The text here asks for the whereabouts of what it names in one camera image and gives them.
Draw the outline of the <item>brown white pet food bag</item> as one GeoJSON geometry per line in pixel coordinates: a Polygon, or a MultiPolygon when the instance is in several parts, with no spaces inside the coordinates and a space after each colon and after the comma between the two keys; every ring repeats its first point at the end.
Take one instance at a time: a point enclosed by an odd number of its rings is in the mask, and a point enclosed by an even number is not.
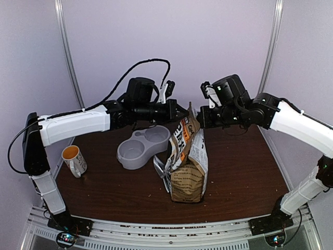
{"type": "Polygon", "coordinates": [[[165,163],[171,200],[198,203],[203,199],[208,179],[208,155],[204,131],[197,125],[194,108],[182,119],[169,139],[165,163]]]}

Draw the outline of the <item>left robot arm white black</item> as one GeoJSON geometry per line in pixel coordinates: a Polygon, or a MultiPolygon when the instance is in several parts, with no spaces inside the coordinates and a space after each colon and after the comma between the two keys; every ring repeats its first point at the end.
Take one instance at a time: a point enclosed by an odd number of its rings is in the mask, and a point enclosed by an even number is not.
{"type": "Polygon", "coordinates": [[[131,78],[126,92],[116,100],[106,99],[87,109],[52,116],[28,115],[22,140],[24,169],[63,231],[72,230],[75,221],[50,172],[45,147],[79,135],[121,129],[137,121],[179,121],[189,112],[170,98],[174,86],[173,81],[167,81],[158,89],[151,79],[131,78]]]}

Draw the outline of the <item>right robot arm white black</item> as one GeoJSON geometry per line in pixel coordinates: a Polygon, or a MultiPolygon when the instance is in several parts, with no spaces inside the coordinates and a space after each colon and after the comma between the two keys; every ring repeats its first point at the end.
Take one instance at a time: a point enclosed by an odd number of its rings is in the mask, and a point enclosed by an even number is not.
{"type": "Polygon", "coordinates": [[[311,174],[276,201],[267,217],[266,224],[270,229],[279,229],[302,205],[332,188],[332,126],[306,114],[286,98],[268,93],[251,98],[236,74],[213,84],[206,81],[200,88],[209,100],[197,116],[203,129],[233,125],[248,129],[255,124],[290,135],[323,154],[311,174]]]}

